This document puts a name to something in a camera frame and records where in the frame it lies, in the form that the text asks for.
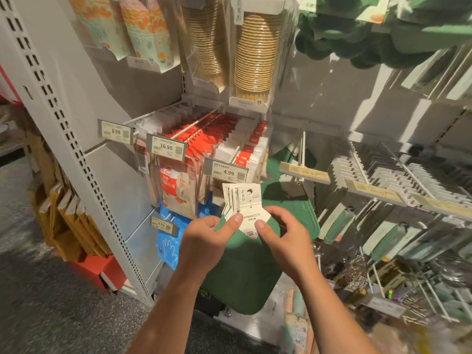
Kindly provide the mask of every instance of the hand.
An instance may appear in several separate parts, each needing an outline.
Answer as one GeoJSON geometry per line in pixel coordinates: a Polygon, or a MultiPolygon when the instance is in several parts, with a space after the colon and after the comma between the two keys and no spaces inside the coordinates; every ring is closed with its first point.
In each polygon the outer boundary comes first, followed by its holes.
{"type": "Polygon", "coordinates": [[[282,271],[300,287],[303,279],[318,270],[310,235],[307,229],[285,208],[267,206],[265,209],[285,224],[287,232],[279,237],[263,220],[256,221],[256,230],[269,246],[282,271]]]}
{"type": "Polygon", "coordinates": [[[220,218],[206,216],[193,220],[184,232],[180,243],[176,272],[205,279],[208,272],[220,261],[225,246],[243,222],[243,215],[236,214],[218,231],[220,218]]]}

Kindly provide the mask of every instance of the gray floor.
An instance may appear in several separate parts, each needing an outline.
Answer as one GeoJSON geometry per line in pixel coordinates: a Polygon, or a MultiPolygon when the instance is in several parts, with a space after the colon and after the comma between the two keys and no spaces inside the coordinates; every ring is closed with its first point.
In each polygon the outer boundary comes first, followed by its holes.
{"type": "MultiPolygon", "coordinates": [[[[0,167],[0,352],[122,353],[150,308],[95,290],[42,243],[30,179],[26,158],[0,167]]],[[[262,352],[239,333],[192,322],[186,353],[262,352]]]]}

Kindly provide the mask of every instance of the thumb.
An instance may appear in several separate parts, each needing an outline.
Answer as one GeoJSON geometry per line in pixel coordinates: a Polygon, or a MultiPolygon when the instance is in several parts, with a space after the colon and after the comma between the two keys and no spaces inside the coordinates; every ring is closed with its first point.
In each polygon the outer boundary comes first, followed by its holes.
{"type": "Polygon", "coordinates": [[[264,222],[263,220],[257,220],[254,225],[256,226],[257,232],[259,232],[261,237],[270,248],[273,248],[277,245],[277,241],[280,240],[280,238],[267,224],[267,222],[264,222]]]}
{"type": "Polygon", "coordinates": [[[221,236],[222,238],[224,238],[226,241],[229,241],[229,239],[235,234],[237,229],[239,229],[239,226],[243,222],[243,218],[244,218],[243,214],[236,214],[236,215],[232,216],[217,231],[218,235],[221,236]]]}

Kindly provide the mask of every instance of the left hand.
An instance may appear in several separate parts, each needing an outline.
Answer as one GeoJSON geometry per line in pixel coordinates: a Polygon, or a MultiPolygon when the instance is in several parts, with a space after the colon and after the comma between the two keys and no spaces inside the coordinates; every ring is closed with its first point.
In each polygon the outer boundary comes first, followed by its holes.
{"type": "Polygon", "coordinates": [[[220,261],[227,242],[243,222],[243,215],[234,215],[215,231],[219,222],[220,218],[216,216],[190,222],[180,243],[176,271],[203,282],[207,273],[220,261]]]}

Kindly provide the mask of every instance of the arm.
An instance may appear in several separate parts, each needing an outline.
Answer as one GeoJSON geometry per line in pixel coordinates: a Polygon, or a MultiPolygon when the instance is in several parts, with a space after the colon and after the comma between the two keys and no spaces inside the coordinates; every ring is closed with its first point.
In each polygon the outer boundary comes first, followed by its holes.
{"type": "Polygon", "coordinates": [[[306,228],[284,208],[268,206],[266,210],[285,223],[287,232],[278,237],[262,220],[256,221],[257,232],[300,288],[320,353],[379,354],[318,269],[306,228]]]}
{"type": "Polygon", "coordinates": [[[193,306],[207,273],[223,255],[226,243],[243,221],[234,215],[214,232],[220,219],[207,216],[187,227],[179,249],[179,262],[128,354],[175,354],[185,351],[193,306]]]}

